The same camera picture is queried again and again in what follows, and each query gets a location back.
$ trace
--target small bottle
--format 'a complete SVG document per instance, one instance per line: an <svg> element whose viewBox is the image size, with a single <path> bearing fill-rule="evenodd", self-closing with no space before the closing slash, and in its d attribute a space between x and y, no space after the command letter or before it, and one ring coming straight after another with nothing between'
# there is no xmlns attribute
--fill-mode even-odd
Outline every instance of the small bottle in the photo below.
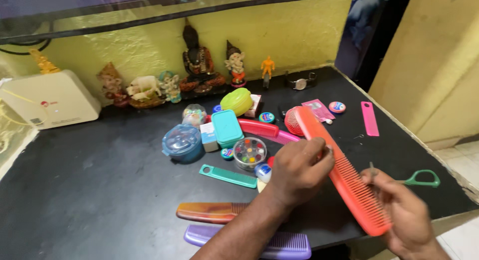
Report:
<svg viewBox="0 0 479 260"><path fill-rule="evenodd" d="M254 174L262 182L268 183L271 178L271 167L266 162L259 163L254 168Z"/></svg>

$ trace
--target blue plastic container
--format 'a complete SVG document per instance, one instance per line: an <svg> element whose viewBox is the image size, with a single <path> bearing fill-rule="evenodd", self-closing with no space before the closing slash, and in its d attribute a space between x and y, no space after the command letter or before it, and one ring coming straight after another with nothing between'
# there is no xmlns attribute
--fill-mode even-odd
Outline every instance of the blue plastic container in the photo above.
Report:
<svg viewBox="0 0 479 260"><path fill-rule="evenodd" d="M243 131L233 110L213 113L211 122L215 128L216 141L222 149L232 148L238 140L244 138Z"/></svg>
<svg viewBox="0 0 479 260"><path fill-rule="evenodd" d="M162 152L181 162L193 161L205 153L198 128L189 124L178 124L162 139Z"/></svg>

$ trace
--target comb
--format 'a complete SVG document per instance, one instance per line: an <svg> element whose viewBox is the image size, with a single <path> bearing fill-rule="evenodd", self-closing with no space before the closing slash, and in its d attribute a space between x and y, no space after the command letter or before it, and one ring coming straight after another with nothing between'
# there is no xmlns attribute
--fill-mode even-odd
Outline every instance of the comb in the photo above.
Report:
<svg viewBox="0 0 479 260"><path fill-rule="evenodd" d="M300 140L299 137L297 137L293 134L290 134L288 132L285 132L283 130L279 130L277 136L262 136L259 133L255 133L255 134L259 135L261 137L264 137L265 139L269 139L269 140L272 140L274 142L277 142L277 143L283 144L283 145L286 145L286 144L290 143L291 141L298 142Z"/></svg>
<svg viewBox="0 0 479 260"><path fill-rule="evenodd" d="M214 177L222 181L226 181L236 185L241 185L251 189L256 188L256 183L257 183L256 177L246 176L244 174L236 173L229 170L224 170L211 165L201 166L200 174L208 176L208 177Z"/></svg>
<svg viewBox="0 0 479 260"><path fill-rule="evenodd" d="M326 144L332 145L336 164L329 176L359 225L370 236L384 234L391 228L388 215L328 131L316 120L309 108L297 108L296 118L308 140L322 137Z"/></svg>
<svg viewBox="0 0 479 260"><path fill-rule="evenodd" d="M362 117L364 118L364 126L368 136L379 136L377 129L376 116L374 115L373 103L361 102Z"/></svg>
<svg viewBox="0 0 479 260"><path fill-rule="evenodd" d="M176 216L181 219L225 225L240 214L249 203L181 203Z"/></svg>
<svg viewBox="0 0 479 260"><path fill-rule="evenodd" d="M221 227L189 225L183 239L193 245L203 246ZM311 257L311 246L305 234L276 232L261 253L263 259L305 260Z"/></svg>
<svg viewBox="0 0 479 260"><path fill-rule="evenodd" d="M258 122L247 119L238 119L241 130L246 133L251 133L260 136L277 136L279 127L274 124L266 122Z"/></svg>

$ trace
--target hand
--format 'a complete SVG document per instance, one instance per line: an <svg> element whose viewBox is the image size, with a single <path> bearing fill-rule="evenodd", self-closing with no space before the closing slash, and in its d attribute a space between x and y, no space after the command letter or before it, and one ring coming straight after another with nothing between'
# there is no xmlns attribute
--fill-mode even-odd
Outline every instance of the hand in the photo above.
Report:
<svg viewBox="0 0 479 260"><path fill-rule="evenodd" d="M361 177L380 189L378 197L391 217L393 226L384 235L389 250L404 260L449 259L434 237L427 205L403 184L376 171L374 180L369 169Z"/></svg>
<svg viewBox="0 0 479 260"><path fill-rule="evenodd" d="M285 145L274 158L271 180L265 190L285 207L311 199L334 166L332 147L324 139L302 139Z"/></svg>

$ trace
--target tile floor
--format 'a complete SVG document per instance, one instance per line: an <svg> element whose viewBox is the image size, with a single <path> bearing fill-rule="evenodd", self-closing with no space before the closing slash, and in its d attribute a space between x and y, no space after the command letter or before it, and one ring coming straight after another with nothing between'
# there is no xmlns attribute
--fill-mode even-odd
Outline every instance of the tile floor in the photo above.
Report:
<svg viewBox="0 0 479 260"><path fill-rule="evenodd" d="M479 141L460 144L435 153L479 188ZM440 235L437 240L452 260L479 259L479 218Z"/></svg>

